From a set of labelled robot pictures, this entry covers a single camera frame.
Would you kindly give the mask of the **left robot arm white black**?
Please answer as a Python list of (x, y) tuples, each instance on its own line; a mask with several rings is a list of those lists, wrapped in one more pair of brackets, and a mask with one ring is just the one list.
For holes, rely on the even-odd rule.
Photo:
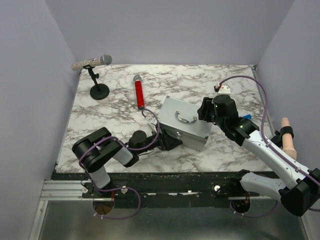
[(93, 191), (104, 198), (111, 191), (111, 178), (105, 169), (109, 160), (114, 159), (128, 168), (139, 161), (142, 153), (155, 148), (170, 151), (182, 144), (182, 140), (170, 136), (165, 130), (151, 136), (137, 130), (127, 143), (120, 143), (106, 127), (102, 127), (78, 140), (71, 150), (94, 183)]

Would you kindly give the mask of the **grey metal medicine case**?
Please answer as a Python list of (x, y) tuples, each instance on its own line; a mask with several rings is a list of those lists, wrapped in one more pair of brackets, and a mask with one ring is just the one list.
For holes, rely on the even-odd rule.
[(185, 147), (201, 151), (205, 147), (212, 123), (200, 120), (198, 105), (166, 96), (158, 114), (162, 129), (181, 140)]

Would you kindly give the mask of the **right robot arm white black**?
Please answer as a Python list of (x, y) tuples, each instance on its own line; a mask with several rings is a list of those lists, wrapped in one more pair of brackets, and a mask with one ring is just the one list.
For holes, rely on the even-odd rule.
[(230, 191), (241, 196), (254, 192), (282, 203), (291, 214), (301, 217), (320, 199), (320, 170), (310, 170), (290, 157), (262, 133), (250, 119), (240, 117), (235, 101), (227, 94), (204, 97), (198, 118), (218, 126), (225, 136), (262, 160), (278, 178), (250, 171), (230, 183)]

